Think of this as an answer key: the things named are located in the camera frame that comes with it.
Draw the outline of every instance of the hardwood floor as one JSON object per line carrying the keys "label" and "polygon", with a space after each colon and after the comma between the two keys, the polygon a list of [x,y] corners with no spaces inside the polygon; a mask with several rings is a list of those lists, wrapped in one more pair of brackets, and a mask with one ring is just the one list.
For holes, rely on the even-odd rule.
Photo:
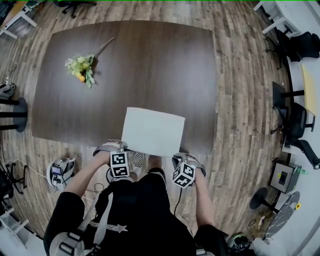
{"label": "hardwood floor", "polygon": [[[32,137],[31,112],[42,58],[53,33],[86,24],[119,20],[152,20],[191,25],[212,31],[216,56],[217,104],[214,155],[200,155],[206,165],[207,183],[215,210],[217,228],[233,234],[245,231],[256,211],[249,209],[253,193],[266,186],[271,174],[272,158],[281,152],[280,135],[269,130],[278,124],[272,110],[272,82],[282,82],[288,88],[285,69],[277,70],[277,56],[266,53],[261,31],[263,22],[244,3],[238,1],[101,1],[97,6],[82,6],[71,19],[53,2],[28,15],[38,23],[36,28],[24,20],[17,21],[10,31],[18,39],[0,36],[0,77],[17,64],[13,81],[17,85],[14,98],[24,97],[29,107],[29,121],[23,133],[15,130],[1,132],[1,158],[20,159],[45,175],[47,164],[60,157],[81,154],[80,168],[91,157],[93,148]],[[12,107],[2,105],[2,111]],[[0,120],[7,125],[9,119]],[[164,159],[166,174],[172,172],[171,159]],[[17,162],[18,175],[23,164]],[[102,167],[88,189],[96,182],[107,185],[106,168]],[[10,200],[20,220],[29,219],[29,227],[44,235],[53,212],[58,192],[47,181],[30,170],[23,195],[14,193]],[[193,230],[196,224],[195,188],[183,191],[177,208],[179,219]],[[179,188],[168,183],[171,210],[178,201]],[[87,191],[85,196],[94,197]],[[91,201],[83,199],[90,205]]]}

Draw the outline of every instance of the office chair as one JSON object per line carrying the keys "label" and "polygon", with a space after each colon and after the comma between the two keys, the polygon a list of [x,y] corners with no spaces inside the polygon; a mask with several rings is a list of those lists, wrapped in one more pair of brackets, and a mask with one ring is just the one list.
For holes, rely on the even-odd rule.
{"label": "office chair", "polygon": [[265,49],[265,52],[277,53],[279,56],[280,65],[276,68],[277,70],[281,69],[282,61],[283,63],[287,62],[287,56],[292,62],[300,62],[306,57],[315,59],[320,57],[320,39],[316,34],[305,32],[301,35],[289,38],[287,33],[292,33],[292,31],[287,25],[284,26],[286,28],[285,32],[275,28],[278,44],[270,37],[265,38],[265,40],[270,41],[274,46],[274,50],[267,48]]}
{"label": "office chair", "polygon": [[97,3],[93,1],[54,1],[56,6],[66,7],[62,13],[66,14],[70,8],[73,8],[71,18],[74,19],[76,17],[75,12],[79,5],[92,5],[96,6]]}
{"label": "office chair", "polygon": [[279,107],[276,105],[273,106],[273,109],[278,109],[282,124],[276,129],[271,130],[270,133],[273,134],[281,130],[282,136],[286,138],[286,143],[299,148],[312,164],[313,169],[320,169],[320,159],[316,156],[310,144],[306,140],[300,139],[304,135],[305,128],[311,128],[311,132],[314,131],[316,118],[313,117],[312,123],[306,124],[307,110],[296,102],[291,106],[289,118],[287,107]]}
{"label": "office chair", "polygon": [[14,177],[14,167],[16,166],[16,163],[11,163],[11,164],[5,164],[3,165],[2,162],[0,162],[0,173],[1,175],[4,177],[4,175],[6,176],[6,179],[8,180],[8,182],[10,183],[11,186],[13,186],[19,194],[23,195],[23,192],[19,190],[19,188],[17,187],[17,184],[21,184],[22,188],[25,189],[27,187],[26,185],[26,173],[27,173],[27,169],[28,166],[24,165],[23,167],[23,177],[16,179]]}
{"label": "office chair", "polygon": [[14,196],[14,188],[4,171],[0,171],[0,215],[4,214],[10,207],[5,201]]}

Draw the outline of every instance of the sheet of paper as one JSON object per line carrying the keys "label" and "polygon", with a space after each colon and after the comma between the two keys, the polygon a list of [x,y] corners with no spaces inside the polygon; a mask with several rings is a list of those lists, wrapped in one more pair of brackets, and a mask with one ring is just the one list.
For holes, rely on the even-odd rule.
{"label": "sheet of paper", "polygon": [[184,124],[181,116],[128,107],[121,140],[132,151],[172,157],[179,152]]}

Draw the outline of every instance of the wooden table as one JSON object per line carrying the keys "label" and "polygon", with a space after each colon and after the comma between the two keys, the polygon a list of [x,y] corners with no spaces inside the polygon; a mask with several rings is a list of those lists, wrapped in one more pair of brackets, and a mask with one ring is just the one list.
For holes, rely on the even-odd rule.
{"label": "wooden table", "polygon": [[[67,74],[65,61],[94,53],[96,84]],[[52,35],[32,107],[32,135],[97,146],[122,136],[127,107],[185,117],[181,146],[213,151],[216,70],[212,32],[158,21],[114,21]]]}
{"label": "wooden table", "polygon": [[281,93],[281,98],[303,96],[304,95],[304,107],[315,117],[317,116],[317,92],[313,77],[307,70],[306,66],[301,64],[302,76],[303,76],[303,90],[296,90],[292,92]]}
{"label": "wooden table", "polygon": [[307,70],[306,66],[301,64],[304,86],[304,105],[305,109],[311,112],[315,117],[318,114],[317,111],[317,92],[315,81],[312,75]]}

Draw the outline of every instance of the cable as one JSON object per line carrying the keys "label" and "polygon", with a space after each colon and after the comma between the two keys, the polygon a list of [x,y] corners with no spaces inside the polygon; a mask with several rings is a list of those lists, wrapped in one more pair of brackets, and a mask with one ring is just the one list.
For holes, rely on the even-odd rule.
{"label": "cable", "polygon": [[17,69],[17,64],[14,64],[13,68],[11,69],[11,71],[9,72],[9,81],[8,83],[13,85],[14,83],[12,82],[12,77],[14,76],[14,73]]}
{"label": "cable", "polygon": [[256,223],[256,219],[254,218],[254,219],[252,219],[250,222],[249,222],[249,224],[248,224],[248,226],[246,226],[246,230],[248,230],[249,229],[249,227],[253,227],[254,228],[254,230],[255,230],[255,232],[259,232],[258,230],[256,230],[256,227],[255,227],[255,223]]}
{"label": "cable", "polygon": [[276,202],[278,199],[279,199],[279,196],[278,196],[278,195],[276,195],[276,197],[275,197],[274,201],[272,201],[272,200],[271,200],[271,202],[272,202],[272,203],[274,203],[274,202]]}
{"label": "cable", "polygon": [[[38,174],[38,175],[42,176],[43,178],[47,179],[46,176],[44,176],[44,175],[42,175],[41,173],[37,172],[37,171],[36,171],[35,169],[33,169],[30,165],[26,164],[24,161],[22,161],[22,160],[20,160],[20,159],[16,159],[16,160],[10,159],[8,162],[6,162],[6,164],[4,163],[4,161],[2,161],[2,159],[0,159],[0,161],[1,161],[1,163],[3,164],[4,167],[6,166],[6,164],[8,164],[8,163],[10,163],[10,162],[15,163],[16,161],[19,161],[19,162],[23,163],[24,165],[28,166],[28,167],[29,167],[31,170],[33,170],[36,174]],[[94,184],[94,191],[92,191],[92,190],[87,190],[87,189],[86,189],[86,190],[87,190],[87,191],[90,191],[90,192],[95,192],[95,193],[97,194],[97,193],[99,193],[99,191],[97,191],[97,189],[96,189],[96,185],[98,185],[98,184],[101,184],[101,183],[98,182],[98,183]],[[82,197],[93,202],[93,200],[90,199],[90,198],[87,198],[87,197],[85,197],[85,196],[82,196]]]}
{"label": "cable", "polygon": [[176,206],[175,206],[174,212],[173,212],[173,215],[174,215],[175,217],[177,217],[177,216],[176,216],[176,210],[177,210],[178,204],[180,203],[181,194],[182,194],[182,188],[180,188],[179,199],[178,199],[178,202],[176,203]]}
{"label": "cable", "polygon": [[[101,185],[101,186],[102,186],[102,189],[101,189],[100,191],[97,190],[97,188],[96,188],[97,185]],[[94,190],[86,189],[86,191],[89,191],[89,192],[93,192],[93,193],[98,194],[98,193],[101,193],[102,191],[105,190],[105,186],[104,186],[102,183],[97,182],[96,184],[94,184],[93,189],[94,189]]]}
{"label": "cable", "polygon": [[[263,24],[266,26],[266,27],[269,27],[266,23],[265,23],[265,21],[255,12],[255,10],[253,10],[249,5],[247,5],[244,1],[240,1],[240,2],[242,2],[243,4],[245,4],[251,11],[253,11],[253,13],[263,22]],[[275,39],[277,39],[277,37],[274,35],[274,33],[272,33],[271,31],[270,31],[270,33],[274,36],[274,38]]]}
{"label": "cable", "polygon": [[6,164],[8,164],[9,162],[15,163],[16,161],[19,161],[19,162],[23,163],[24,165],[28,166],[31,170],[33,170],[36,174],[38,174],[38,175],[44,177],[45,179],[47,179],[46,176],[44,176],[44,175],[42,175],[41,173],[37,172],[35,169],[33,169],[31,166],[29,166],[28,164],[26,164],[24,161],[21,161],[20,159],[16,159],[16,160],[12,160],[12,159],[11,159],[11,160],[9,160],[8,162],[6,162]]}
{"label": "cable", "polygon": [[93,200],[92,200],[92,199],[90,199],[90,198],[88,198],[88,197],[83,196],[83,198],[88,199],[88,200],[90,200],[90,201],[92,201],[92,202],[93,202]]}
{"label": "cable", "polygon": [[191,236],[194,237],[194,234],[193,234],[193,232],[192,232],[192,229],[191,229],[191,226],[190,226],[190,224],[189,224],[189,221],[187,221],[187,219],[186,219],[185,217],[183,217],[181,214],[179,214],[179,215],[186,221],[186,223],[187,223],[188,226],[189,226]]}

